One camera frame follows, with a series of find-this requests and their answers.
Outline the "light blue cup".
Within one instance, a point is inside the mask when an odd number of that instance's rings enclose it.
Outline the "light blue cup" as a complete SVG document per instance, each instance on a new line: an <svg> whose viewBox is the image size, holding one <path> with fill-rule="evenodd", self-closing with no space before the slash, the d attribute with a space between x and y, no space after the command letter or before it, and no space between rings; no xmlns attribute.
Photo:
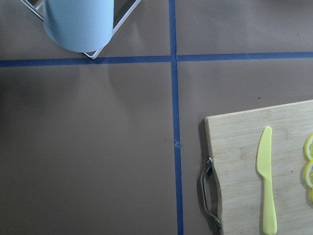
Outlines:
<svg viewBox="0 0 313 235"><path fill-rule="evenodd" d="M44 28L52 41L74 52L103 48L113 35L114 1L46 0Z"/></svg>

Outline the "lemon slice upper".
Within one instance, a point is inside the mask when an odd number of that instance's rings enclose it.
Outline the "lemon slice upper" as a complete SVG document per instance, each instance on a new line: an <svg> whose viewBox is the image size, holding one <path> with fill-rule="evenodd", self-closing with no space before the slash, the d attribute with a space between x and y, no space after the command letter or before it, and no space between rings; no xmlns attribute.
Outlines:
<svg viewBox="0 0 313 235"><path fill-rule="evenodd" d="M308 161L313 160L313 134L311 134L305 142L304 153Z"/></svg>

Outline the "lemon slice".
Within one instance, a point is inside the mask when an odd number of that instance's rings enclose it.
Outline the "lemon slice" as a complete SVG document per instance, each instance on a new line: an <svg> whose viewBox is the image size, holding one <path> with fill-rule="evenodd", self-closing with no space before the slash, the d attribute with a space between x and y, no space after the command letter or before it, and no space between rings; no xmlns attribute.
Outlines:
<svg viewBox="0 0 313 235"><path fill-rule="evenodd" d="M306 164L305 170L304 170L304 180L310 189L313 188L313 161L309 161Z"/></svg>
<svg viewBox="0 0 313 235"><path fill-rule="evenodd" d="M304 153L308 161L313 160L313 134L311 134L305 142Z"/></svg>

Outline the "bamboo cutting board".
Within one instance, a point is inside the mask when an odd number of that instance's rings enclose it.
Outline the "bamboo cutting board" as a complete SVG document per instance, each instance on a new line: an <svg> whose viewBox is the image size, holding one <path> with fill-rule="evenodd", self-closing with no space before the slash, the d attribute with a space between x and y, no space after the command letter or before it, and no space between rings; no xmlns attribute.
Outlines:
<svg viewBox="0 0 313 235"><path fill-rule="evenodd" d="M313 232L313 103L206 117L223 235Z"/></svg>

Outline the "lemon slice lower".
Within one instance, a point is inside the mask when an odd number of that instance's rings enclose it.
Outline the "lemon slice lower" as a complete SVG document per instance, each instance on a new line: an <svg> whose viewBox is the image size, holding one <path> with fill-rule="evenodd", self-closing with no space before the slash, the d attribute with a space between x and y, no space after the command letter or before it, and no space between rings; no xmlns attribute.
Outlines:
<svg viewBox="0 0 313 235"><path fill-rule="evenodd" d="M304 170L304 180L310 189L313 188L313 161L309 161L306 164L305 170Z"/></svg>

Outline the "yellow plastic knife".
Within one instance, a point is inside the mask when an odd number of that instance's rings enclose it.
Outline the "yellow plastic knife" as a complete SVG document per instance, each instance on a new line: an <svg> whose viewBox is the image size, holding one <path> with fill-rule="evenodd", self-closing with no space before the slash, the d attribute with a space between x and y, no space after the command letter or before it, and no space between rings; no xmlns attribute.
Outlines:
<svg viewBox="0 0 313 235"><path fill-rule="evenodd" d="M271 144L272 128L266 126L260 137L256 160L257 171L263 179L262 230L265 235L277 234L277 218L272 186Z"/></svg>

